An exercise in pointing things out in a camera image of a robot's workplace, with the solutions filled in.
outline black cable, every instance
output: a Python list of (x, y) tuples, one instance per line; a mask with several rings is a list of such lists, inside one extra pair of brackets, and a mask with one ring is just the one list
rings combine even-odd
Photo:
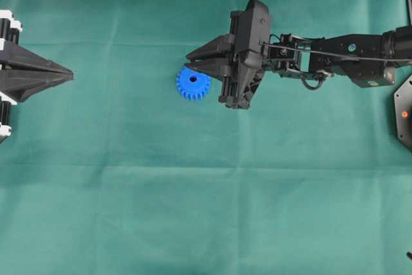
[(277, 35), (275, 35), (274, 33), (272, 33), (272, 34), (270, 34), (269, 42), (270, 42), (270, 40), (271, 40), (272, 37), (276, 37), (277, 40), (279, 40), (279, 41), (281, 40), (281, 38), (279, 38)]
[(317, 80), (316, 86), (309, 85), (306, 79), (304, 78), (302, 78), (301, 81), (302, 81), (303, 86), (306, 87), (308, 90), (318, 90), (320, 87), (322, 87), (324, 80)]
[(285, 50), (290, 50), (290, 51), (295, 51), (295, 52), (305, 52), (305, 53), (320, 54), (320, 55), (333, 56), (333, 57), (343, 57), (347, 59), (353, 59), (354, 61), (412, 62), (412, 59), (386, 59), (386, 58), (373, 58), (373, 57), (359, 57), (359, 56), (352, 56), (352, 55), (345, 55), (345, 54), (338, 54), (338, 53), (305, 50), (304, 48), (291, 48), (289, 46), (283, 46), (280, 44), (262, 43), (262, 45), (269, 46), (270, 48), (283, 48)]

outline green cloth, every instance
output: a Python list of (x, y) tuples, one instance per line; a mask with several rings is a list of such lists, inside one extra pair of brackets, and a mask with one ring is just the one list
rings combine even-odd
[[(395, 87), (267, 74), (248, 111), (175, 77), (248, 0), (0, 0), (75, 81), (12, 111), (0, 274), (411, 274), (412, 154)], [(261, 0), (272, 32), (381, 34), (405, 0)]]

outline gear teeth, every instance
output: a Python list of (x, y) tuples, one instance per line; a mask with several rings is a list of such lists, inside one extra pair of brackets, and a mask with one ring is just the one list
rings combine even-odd
[(211, 81), (208, 75), (183, 68), (176, 76), (176, 87), (186, 100), (201, 100), (209, 93)]

